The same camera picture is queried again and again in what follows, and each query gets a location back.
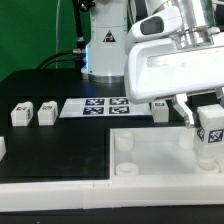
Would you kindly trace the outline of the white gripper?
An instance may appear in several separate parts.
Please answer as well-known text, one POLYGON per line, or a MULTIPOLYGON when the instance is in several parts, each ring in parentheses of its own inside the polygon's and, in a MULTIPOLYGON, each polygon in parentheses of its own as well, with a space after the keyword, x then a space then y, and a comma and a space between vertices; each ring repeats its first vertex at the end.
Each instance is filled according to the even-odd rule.
POLYGON ((187 94, 215 89, 217 99, 224 97, 224 75, 216 72, 224 64, 224 33, 217 27, 202 26, 191 36, 183 25, 177 6, 136 22, 125 42, 124 81, 126 95, 134 104, 174 96, 174 109, 185 126, 193 128, 187 94))

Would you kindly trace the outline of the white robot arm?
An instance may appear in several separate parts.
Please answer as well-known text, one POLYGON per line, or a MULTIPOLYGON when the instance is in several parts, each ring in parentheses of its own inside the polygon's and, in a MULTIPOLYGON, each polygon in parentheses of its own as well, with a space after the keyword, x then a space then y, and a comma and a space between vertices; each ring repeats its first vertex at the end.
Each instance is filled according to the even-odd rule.
POLYGON ((170 99, 195 125, 189 96, 214 92, 224 106, 224 32, 213 0, 84 0, 91 39, 83 76, 123 81, 134 104, 170 99))

